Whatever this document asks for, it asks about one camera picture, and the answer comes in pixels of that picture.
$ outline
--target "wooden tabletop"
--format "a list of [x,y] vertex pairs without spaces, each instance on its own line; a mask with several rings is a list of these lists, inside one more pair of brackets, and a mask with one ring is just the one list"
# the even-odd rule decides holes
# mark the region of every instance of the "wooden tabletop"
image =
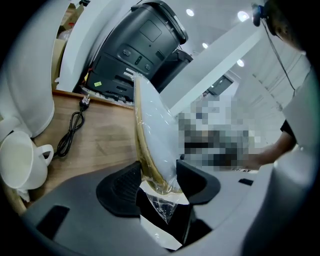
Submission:
[[[79,101],[83,95],[58,90],[52,94],[52,121],[33,141],[37,146],[50,144],[56,151],[59,141],[69,129],[72,114],[79,111]],[[48,166],[45,183],[29,190],[31,203],[71,177],[137,159],[132,107],[92,98],[83,115],[85,123],[75,132],[68,154],[63,158],[54,157]],[[16,191],[6,185],[4,191],[13,209],[22,214],[26,208]]]

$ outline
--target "cup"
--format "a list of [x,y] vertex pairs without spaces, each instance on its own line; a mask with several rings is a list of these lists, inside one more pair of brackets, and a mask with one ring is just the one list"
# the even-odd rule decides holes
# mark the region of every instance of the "cup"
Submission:
[[[43,153],[50,152],[45,159]],[[33,190],[47,178],[48,165],[54,156],[51,145],[37,147],[23,131],[9,134],[0,147],[0,174],[11,188]]]

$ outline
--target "white column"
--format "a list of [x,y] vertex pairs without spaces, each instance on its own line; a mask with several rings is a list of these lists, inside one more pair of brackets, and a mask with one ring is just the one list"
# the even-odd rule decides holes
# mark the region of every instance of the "white column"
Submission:
[[255,46],[264,32],[261,27],[250,19],[240,23],[187,65],[160,94],[171,113],[180,113]]

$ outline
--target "person's arm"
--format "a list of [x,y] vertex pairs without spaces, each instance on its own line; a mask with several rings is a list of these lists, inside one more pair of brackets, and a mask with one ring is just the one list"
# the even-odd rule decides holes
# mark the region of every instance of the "person's arm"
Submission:
[[275,144],[259,154],[250,154],[244,161],[243,168],[259,170],[263,165],[274,163],[284,153],[291,151],[295,145],[296,140],[287,132],[283,131]]

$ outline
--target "headset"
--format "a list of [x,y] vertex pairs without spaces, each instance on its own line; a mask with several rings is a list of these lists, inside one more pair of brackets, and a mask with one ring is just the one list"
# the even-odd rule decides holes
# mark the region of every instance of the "headset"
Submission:
[[283,65],[283,63],[281,61],[281,58],[280,58],[280,56],[279,56],[279,54],[278,54],[278,52],[277,52],[277,50],[275,48],[275,45],[272,42],[272,40],[271,40],[271,38],[269,36],[269,33],[268,33],[268,30],[269,30],[271,35],[280,38],[275,32],[274,26],[272,24],[272,20],[271,20],[271,18],[269,16],[269,13],[270,13],[269,2],[266,2],[264,4],[264,6],[257,5],[256,3],[253,3],[251,6],[252,6],[252,22],[256,27],[259,27],[260,26],[260,22],[262,21],[262,24],[263,24],[263,26],[265,28],[266,35],[268,36],[271,48],[274,51],[274,54],[277,57],[277,59],[278,59],[278,61],[280,63],[280,66],[282,67],[282,69],[283,69],[283,71],[284,71],[284,73],[286,75],[286,78],[289,81],[289,84],[290,84],[291,88],[293,89],[293,96],[295,96],[296,89],[293,87],[293,85],[292,85],[292,83],[291,83],[291,81],[289,79],[289,76],[287,74],[287,71],[286,71],[286,69],[285,69],[285,67],[284,67],[284,65]]

